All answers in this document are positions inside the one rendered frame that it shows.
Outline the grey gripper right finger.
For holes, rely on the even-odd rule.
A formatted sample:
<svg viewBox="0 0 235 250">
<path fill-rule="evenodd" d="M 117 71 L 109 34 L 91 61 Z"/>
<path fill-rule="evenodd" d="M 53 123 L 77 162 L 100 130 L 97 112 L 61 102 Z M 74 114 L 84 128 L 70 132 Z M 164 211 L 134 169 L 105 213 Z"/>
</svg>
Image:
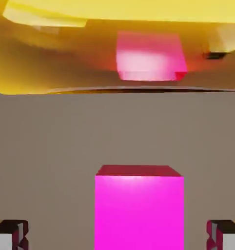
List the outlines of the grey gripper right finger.
<svg viewBox="0 0 235 250">
<path fill-rule="evenodd" d="M 235 220 L 209 220 L 206 250 L 235 250 Z"/>
</svg>

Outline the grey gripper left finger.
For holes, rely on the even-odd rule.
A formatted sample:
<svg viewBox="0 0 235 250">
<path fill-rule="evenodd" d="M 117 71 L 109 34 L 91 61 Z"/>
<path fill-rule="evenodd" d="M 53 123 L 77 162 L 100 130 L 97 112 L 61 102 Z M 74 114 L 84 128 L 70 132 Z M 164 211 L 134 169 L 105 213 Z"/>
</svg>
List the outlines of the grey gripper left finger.
<svg viewBox="0 0 235 250">
<path fill-rule="evenodd" d="M 29 250 L 26 220 L 0 220 L 0 250 Z"/>
</svg>

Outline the small magenta cube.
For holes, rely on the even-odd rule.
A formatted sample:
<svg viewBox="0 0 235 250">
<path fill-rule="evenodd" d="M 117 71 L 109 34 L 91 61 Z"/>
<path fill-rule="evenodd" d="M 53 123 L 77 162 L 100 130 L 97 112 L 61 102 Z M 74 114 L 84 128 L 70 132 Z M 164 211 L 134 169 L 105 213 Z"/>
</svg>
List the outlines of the small magenta cube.
<svg viewBox="0 0 235 250">
<path fill-rule="evenodd" d="M 184 250 L 184 178 L 169 166 L 103 165 L 94 250 Z"/>
</svg>

